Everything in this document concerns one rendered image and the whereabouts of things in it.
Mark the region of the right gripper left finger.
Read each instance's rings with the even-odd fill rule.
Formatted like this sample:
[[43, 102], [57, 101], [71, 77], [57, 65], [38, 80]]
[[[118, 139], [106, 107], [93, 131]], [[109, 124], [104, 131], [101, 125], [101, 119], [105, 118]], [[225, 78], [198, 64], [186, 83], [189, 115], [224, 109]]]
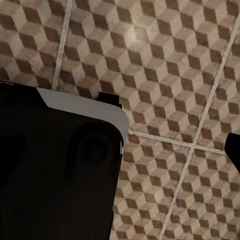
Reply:
[[26, 153], [21, 133], [0, 138], [0, 193]]

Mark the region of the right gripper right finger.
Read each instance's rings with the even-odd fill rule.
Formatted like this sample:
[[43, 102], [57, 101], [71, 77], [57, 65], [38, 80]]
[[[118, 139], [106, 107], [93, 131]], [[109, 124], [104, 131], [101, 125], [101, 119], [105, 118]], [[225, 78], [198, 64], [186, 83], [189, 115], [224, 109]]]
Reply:
[[225, 142], [224, 151], [240, 172], [240, 134], [228, 134]]

